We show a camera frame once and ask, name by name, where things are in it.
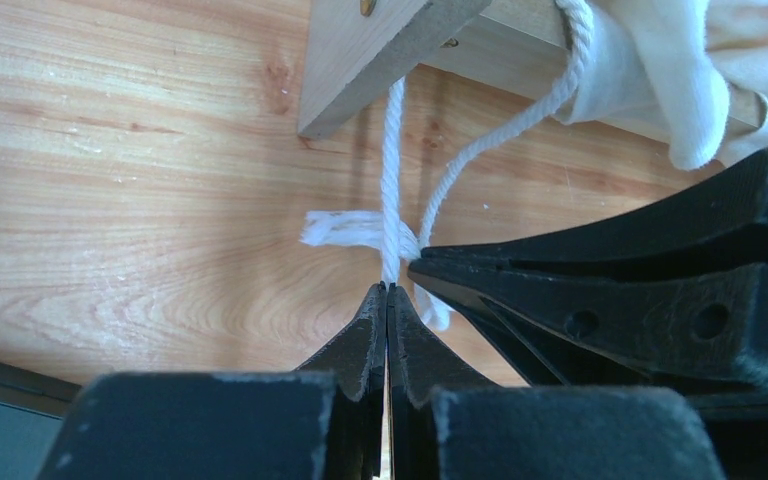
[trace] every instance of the circular hole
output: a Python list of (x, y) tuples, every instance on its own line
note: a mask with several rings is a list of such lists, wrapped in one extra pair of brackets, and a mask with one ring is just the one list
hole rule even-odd
[(597, 328), (599, 328), (599, 317), (589, 310), (573, 313), (564, 324), (567, 335), (576, 340), (592, 334)]
[(711, 340), (723, 333), (727, 323), (728, 308), (725, 305), (708, 305), (693, 319), (693, 334), (699, 340)]

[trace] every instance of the screw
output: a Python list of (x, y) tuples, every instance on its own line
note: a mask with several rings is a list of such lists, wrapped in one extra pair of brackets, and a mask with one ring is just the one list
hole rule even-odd
[(375, 10), (375, 0), (360, 0), (360, 14), (364, 17), (372, 15)]

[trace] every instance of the wooden block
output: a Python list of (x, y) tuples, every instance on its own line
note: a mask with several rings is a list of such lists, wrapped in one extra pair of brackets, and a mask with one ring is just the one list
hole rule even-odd
[[(553, 0), (494, 0), (457, 34), (458, 46), (423, 63), (527, 98), (549, 92), (566, 67), (563, 19)], [(732, 89), (729, 134), (758, 128), (763, 107), (752, 92)], [(660, 141), (667, 132), (639, 121), (604, 123)]]
[(314, 0), (298, 131), (328, 136), (475, 18), (490, 0)]

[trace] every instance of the white fabric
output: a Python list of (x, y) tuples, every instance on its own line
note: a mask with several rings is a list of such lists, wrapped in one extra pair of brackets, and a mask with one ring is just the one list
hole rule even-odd
[[(768, 147), (768, 0), (590, 0), (591, 64), (567, 124), (605, 117), (670, 132), (670, 159), (725, 165)], [(724, 138), (727, 82), (766, 106), (755, 132)]]
[[(572, 33), (573, 48), (566, 71), (554, 82), (551, 91), (545, 97), (514, 116), (504, 125), (467, 145), (449, 162), (446, 172), (429, 199), (428, 207), (423, 215), (419, 238), (415, 237), (403, 222), (398, 221), (398, 192), (395, 195), (395, 203), (392, 201), (394, 182), (392, 165), (395, 163), (398, 169), (398, 163), (393, 161), (392, 154), (393, 151), (398, 151), (398, 146), (393, 145), (394, 137), (391, 135), (392, 132), (397, 131), (396, 123), (393, 125), (390, 123), (391, 121), (395, 122), (394, 118), (401, 117), (399, 106), (402, 104), (402, 100), (398, 96), (404, 95), (404, 79), (402, 79), (397, 82), (397, 85), (401, 84), (401, 87), (394, 87), (390, 90), (390, 101), (386, 113), (384, 173), (381, 180), (383, 213), (368, 211), (309, 212), (307, 225), (302, 232), (302, 242), (312, 246), (362, 245), (378, 248), (382, 250), (382, 259), (385, 263), (392, 259), (392, 252), (396, 250), (407, 261), (419, 258), (421, 249), (431, 243), (431, 234), (440, 206), (466, 165), (481, 153), (502, 145), (555, 113), (571, 99), (576, 91), (579, 79), (590, 63), (588, 56), (591, 53), (590, 44), (593, 37), (592, 12), (587, 8), (584, 0), (556, 0), (556, 3), (565, 11)], [(396, 174), (395, 185), (395, 188), (398, 189), (398, 174)], [(399, 222), (398, 238), (395, 236), (394, 218)], [(392, 250), (393, 245), (397, 245), (396, 250)], [(389, 253), (384, 252), (385, 248), (389, 250)], [(387, 275), (389, 274), (385, 267), (385, 277)], [(438, 330), (449, 328), (451, 309), (445, 303), (418, 285), (415, 286), (414, 297), (424, 323)]]

